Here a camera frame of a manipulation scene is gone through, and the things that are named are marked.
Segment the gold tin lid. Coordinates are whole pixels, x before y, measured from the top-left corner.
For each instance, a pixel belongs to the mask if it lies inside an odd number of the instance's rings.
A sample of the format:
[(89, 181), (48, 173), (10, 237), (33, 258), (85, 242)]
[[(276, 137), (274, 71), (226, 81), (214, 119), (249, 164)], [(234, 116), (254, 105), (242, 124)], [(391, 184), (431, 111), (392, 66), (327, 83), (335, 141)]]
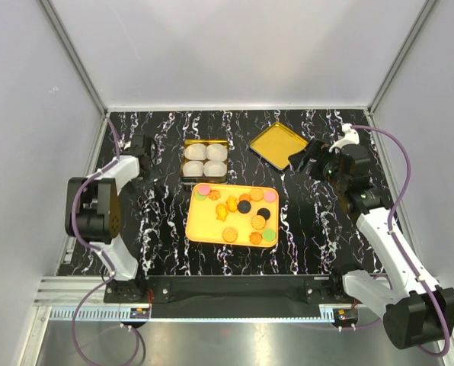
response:
[(307, 145), (307, 140), (276, 122), (256, 136), (249, 147), (275, 169), (283, 171), (290, 164), (289, 157), (300, 153)]

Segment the orange fish cookie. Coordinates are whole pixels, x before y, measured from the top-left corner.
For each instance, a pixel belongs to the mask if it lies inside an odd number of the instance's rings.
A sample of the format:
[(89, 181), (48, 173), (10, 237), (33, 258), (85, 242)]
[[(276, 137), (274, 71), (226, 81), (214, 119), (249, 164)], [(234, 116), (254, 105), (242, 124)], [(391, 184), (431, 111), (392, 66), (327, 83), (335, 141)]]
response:
[(229, 196), (225, 204), (229, 212), (234, 213), (238, 209), (238, 199), (232, 195)]
[(226, 217), (229, 214), (229, 210), (225, 204), (218, 204), (216, 206), (216, 219), (225, 222)]

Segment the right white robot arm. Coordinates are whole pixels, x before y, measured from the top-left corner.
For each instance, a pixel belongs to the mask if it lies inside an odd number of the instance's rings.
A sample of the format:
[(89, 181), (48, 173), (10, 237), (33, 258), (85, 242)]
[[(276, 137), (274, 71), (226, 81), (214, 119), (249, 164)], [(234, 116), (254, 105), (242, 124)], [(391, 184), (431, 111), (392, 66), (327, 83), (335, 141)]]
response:
[(449, 348), (454, 327), (454, 289), (443, 288), (416, 257), (394, 221), (388, 201), (372, 183), (367, 149), (357, 143), (330, 147), (312, 140), (289, 157), (296, 172), (309, 165), (309, 177), (335, 190), (344, 212), (366, 237), (388, 277), (377, 281), (356, 265), (337, 270), (329, 293), (338, 302), (351, 297), (382, 320), (398, 349), (442, 341)]

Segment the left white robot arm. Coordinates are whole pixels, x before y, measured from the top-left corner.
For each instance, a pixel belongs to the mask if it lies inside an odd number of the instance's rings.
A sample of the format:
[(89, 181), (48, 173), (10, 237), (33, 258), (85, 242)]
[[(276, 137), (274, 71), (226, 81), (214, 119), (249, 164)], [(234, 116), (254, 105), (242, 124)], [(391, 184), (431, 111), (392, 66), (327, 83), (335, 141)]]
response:
[(139, 263), (120, 235), (119, 196), (133, 181), (150, 177), (154, 158), (153, 139), (138, 135), (102, 169), (87, 177), (70, 178), (67, 184), (66, 233), (95, 252), (113, 280), (122, 282), (121, 293), (132, 302), (146, 296), (148, 284), (137, 277)]

